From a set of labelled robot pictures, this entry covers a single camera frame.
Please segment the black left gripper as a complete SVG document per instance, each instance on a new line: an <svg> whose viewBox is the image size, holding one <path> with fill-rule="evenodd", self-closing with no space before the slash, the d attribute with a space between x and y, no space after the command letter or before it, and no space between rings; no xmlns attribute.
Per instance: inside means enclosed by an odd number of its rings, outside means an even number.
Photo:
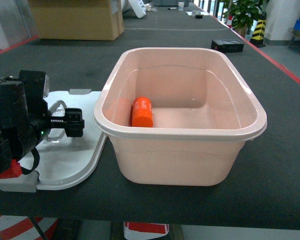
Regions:
<svg viewBox="0 0 300 240"><path fill-rule="evenodd" d="M71 138L83 136L83 111L66 108L63 116L54 116L45 101L49 88L44 71L21 70L18 77L0 78L0 177L34 172L40 163L36 147L51 129L64 129Z"/></svg>

